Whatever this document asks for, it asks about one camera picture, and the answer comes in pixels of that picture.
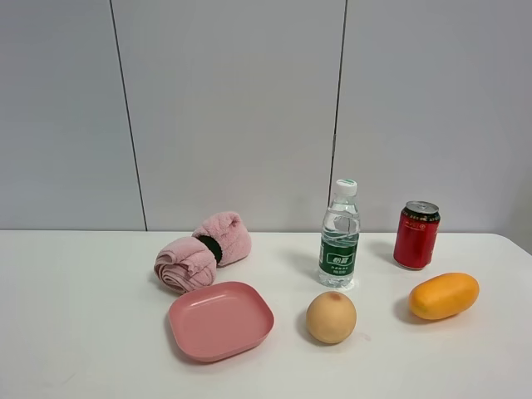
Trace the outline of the pink rolled towel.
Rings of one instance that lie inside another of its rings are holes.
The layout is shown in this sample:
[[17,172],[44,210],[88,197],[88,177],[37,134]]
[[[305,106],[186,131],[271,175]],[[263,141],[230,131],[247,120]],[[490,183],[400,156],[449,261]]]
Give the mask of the pink rolled towel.
[[157,255],[155,276],[179,294],[209,287],[217,270],[249,256],[250,234],[239,214],[210,216],[191,236],[167,244]]

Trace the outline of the clear water bottle green label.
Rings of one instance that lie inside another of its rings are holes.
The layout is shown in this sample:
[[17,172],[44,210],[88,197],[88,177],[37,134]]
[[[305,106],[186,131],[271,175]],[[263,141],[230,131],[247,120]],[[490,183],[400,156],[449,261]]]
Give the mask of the clear water bottle green label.
[[331,288],[352,284],[360,235],[357,182],[340,179],[324,215],[321,232],[318,279]]

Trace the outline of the orange mango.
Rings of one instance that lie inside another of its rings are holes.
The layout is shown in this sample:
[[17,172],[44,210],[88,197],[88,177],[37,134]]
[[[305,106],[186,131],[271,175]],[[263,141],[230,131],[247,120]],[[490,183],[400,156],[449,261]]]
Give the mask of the orange mango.
[[408,306],[421,319],[442,320],[468,310],[479,293],[479,283],[469,274],[444,273],[415,286],[409,294]]

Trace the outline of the red soda can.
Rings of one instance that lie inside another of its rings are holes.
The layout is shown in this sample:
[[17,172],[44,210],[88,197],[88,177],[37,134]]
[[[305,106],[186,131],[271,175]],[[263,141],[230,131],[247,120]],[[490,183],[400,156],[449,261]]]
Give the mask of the red soda can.
[[393,258],[404,268],[424,269],[431,262],[441,216],[426,201],[408,201],[401,210]]

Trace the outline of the pink square plastic plate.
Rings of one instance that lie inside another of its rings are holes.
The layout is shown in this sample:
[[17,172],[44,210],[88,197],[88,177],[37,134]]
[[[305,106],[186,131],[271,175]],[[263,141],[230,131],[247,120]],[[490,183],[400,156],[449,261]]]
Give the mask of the pink square plastic plate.
[[197,362],[217,362],[251,350],[274,326],[268,304],[241,282],[186,293],[171,304],[168,318],[178,348]]

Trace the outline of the peach fruit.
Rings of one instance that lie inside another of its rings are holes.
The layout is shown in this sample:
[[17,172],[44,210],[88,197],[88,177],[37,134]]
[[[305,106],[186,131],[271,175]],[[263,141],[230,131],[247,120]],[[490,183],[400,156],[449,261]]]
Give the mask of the peach fruit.
[[318,295],[306,311],[306,327],[319,342],[333,345],[347,339],[357,323],[357,310],[343,293],[329,291]]

